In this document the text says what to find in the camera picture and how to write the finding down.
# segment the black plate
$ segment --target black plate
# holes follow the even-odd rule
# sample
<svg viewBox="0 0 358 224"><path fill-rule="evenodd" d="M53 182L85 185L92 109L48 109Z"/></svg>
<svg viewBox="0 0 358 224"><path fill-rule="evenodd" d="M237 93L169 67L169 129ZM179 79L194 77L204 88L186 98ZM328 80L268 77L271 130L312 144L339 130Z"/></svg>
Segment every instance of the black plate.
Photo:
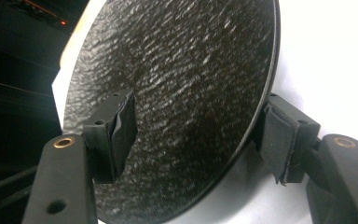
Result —
<svg viewBox="0 0 358 224"><path fill-rule="evenodd" d="M139 133L123 176L95 186L99 218L183 213L239 155L269 94L279 48L274 0L110 0L77 58L64 131L134 89Z"/></svg>

